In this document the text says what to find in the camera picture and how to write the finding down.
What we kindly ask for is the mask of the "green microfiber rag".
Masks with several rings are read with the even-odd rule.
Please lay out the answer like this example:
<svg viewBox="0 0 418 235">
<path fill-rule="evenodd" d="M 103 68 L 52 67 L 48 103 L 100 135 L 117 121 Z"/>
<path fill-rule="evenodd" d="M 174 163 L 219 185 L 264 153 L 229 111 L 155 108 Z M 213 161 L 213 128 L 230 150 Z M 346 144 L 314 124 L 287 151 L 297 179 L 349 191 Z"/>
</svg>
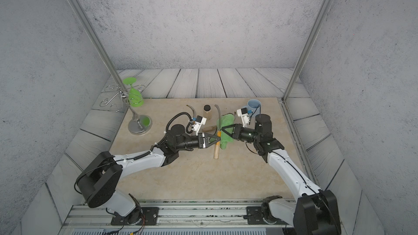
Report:
<svg viewBox="0 0 418 235">
<path fill-rule="evenodd" d="M 234 139 L 230 136 L 233 132 L 233 128 L 232 127 L 227 128 L 226 129 L 227 133 L 225 133 L 224 131 L 222 131 L 222 127 L 231 126 L 234 124 L 234 121 L 235 121 L 235 116 L 234 114 L 231 114 L 231 113 L 222 115 L 221 119 L 217 120 L 217 127 L 218 127 L 218 130 L 221 132 L 220 148 L 222 150 L 225 150 L 227 148 L 227 145 L 234 141 Z"/>
</svg>

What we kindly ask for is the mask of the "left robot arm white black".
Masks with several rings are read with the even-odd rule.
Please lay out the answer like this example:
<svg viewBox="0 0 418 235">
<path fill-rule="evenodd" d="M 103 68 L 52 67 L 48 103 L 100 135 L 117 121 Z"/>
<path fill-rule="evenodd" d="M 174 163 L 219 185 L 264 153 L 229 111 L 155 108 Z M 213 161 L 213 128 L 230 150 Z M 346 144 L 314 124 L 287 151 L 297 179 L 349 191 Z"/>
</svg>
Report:
<svg viewBox="0 0 418 235">
<path fill-rule="evenodd" d="M 220 140 L 218 135 L 207 133 L 192 136 L 183 125 L 176 124 L 150 150 L 126 155 L 101 152 L 76 178 L 75 188 L 90 208 L 103 206 L 113 211 L 118 225 L 137 225 L 145 221 L 142 208 L 133 195 L 117 189 L 119 181 L 142 170 L 167 166 L 181 151 L 206 149 Z"/>
</svg>

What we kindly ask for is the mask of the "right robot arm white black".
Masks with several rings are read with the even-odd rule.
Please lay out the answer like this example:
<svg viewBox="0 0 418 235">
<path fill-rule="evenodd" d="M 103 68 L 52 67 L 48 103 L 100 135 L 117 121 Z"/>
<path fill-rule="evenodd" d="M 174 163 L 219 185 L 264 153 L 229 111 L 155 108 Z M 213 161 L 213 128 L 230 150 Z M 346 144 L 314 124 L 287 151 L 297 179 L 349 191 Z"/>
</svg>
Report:
<svg viewBox="0 0 418 235">
<path fill-rule="evenodd" d="M 280 196 L 265 198 L 261 216 L 264 222 L 282 221 L 298 235 L 339 235 L 342 233 L 337 198 L 313 183 L 292 161 L 284 146 L 274 138 L 267 114 L 255 117 L 254 129 L 233 124 L 221 130 L 235 140 L 252 143 L 257 154 L 283 179 L 295 202 Z"/>
</svg>

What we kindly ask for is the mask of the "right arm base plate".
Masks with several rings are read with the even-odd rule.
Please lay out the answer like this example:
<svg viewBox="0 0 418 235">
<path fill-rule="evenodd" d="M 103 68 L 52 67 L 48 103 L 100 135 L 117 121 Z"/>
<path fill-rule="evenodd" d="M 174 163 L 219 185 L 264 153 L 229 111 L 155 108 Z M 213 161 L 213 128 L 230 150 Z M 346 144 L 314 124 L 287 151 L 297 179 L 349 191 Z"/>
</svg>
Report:
<svg viewBox="0 0 418 235">
<path fill-rule="evenodd" d="M 247 221 L 248 225 L 288 225 L 281 219 L 268 219 L 262 206 L 246 207 L 246 214 L 243 216 L 243 219 Z"/>
</svg>

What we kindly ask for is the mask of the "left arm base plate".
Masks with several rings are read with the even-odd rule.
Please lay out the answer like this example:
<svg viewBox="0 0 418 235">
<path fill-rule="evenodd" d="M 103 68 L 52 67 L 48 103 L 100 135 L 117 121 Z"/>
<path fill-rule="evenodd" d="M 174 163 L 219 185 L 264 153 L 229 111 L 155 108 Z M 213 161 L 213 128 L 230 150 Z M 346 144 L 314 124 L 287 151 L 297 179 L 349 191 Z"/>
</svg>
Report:
<svg viewBox="0 0 418 235">
<path fill-rule="evenodd" d="M 112 226 L 155 226 L 157 225 L 158 207 L 136 207 L 131 213 L 123 217 L 117 212 L 113 213 Z"/>
</svg>

